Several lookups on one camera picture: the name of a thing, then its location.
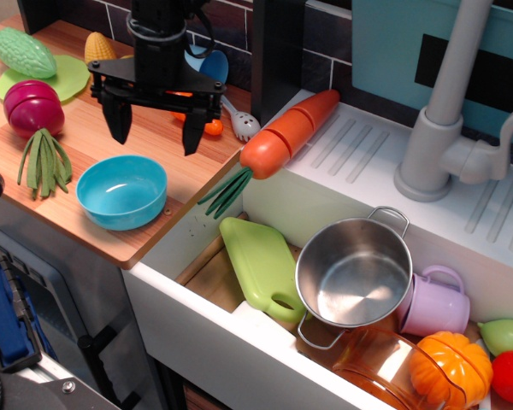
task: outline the gray faucet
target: gray faucet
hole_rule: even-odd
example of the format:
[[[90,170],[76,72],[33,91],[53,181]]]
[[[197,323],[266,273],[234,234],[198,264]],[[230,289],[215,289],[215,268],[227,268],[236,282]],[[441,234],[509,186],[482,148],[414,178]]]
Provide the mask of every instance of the gray faucet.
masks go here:
[[[500,131],[498,147],[461,135],[462,106],[492,0],[462,0],[439,74],[419,115],[395,186],[421,202],[437,201],[451,188],[451,175],[465,184],[503,179],[510,166],[513,113]]]

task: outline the faucet handle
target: faucet handle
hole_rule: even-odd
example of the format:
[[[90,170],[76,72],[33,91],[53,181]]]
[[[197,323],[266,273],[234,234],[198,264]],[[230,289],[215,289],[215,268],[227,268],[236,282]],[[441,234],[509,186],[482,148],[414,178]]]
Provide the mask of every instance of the faucet handle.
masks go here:
[[[459,173],[465,184],[480,184],[489,179],[505,178],[510,167],[510,146],[513,138],[513,112],[505,120],[499,133],[499,146],[479,140],[473,144]]]

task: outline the drying rack grooves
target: drying rack grooves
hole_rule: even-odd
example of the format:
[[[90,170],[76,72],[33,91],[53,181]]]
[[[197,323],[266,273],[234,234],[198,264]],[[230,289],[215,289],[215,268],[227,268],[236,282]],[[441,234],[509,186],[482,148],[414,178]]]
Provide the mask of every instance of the drying rack grooves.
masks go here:
[[[393,184],[409,135],[408,127],[340,104],[286,169],[370,207],[402,209],[411,224],[513,267],[513,167],[501,181],[454,179],[445,198],[415,202]]]

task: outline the green bitter melon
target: green bitter melon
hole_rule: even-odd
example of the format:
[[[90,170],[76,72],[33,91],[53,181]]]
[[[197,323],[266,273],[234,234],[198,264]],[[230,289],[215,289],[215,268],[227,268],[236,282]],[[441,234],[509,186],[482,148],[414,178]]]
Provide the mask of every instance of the green bitter melon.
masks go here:
[[[35,79],[48,79],[57,72],[50,49],[36,38],[11,27],[0,30],[0,60],[15,71]]]

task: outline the stainless steel pot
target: stainless steel pot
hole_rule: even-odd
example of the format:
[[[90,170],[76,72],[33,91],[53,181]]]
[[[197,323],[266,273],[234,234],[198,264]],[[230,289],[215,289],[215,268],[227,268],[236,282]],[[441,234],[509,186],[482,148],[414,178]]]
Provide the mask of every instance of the stainless steel pot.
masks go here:
[[[406,223],[401,235],[378,220],[377,211],[395,214]],[[397,209],[375,208],[367,218],[349,218],[327,225],[304,245],[295,273],[298,294],[308,309],[298,334],[310,346],[330,349],[309,341],[302,332],[308,312],[341,328],[370,325],[393,312],[412,281],[412,259],[403,237],[408,218]]]

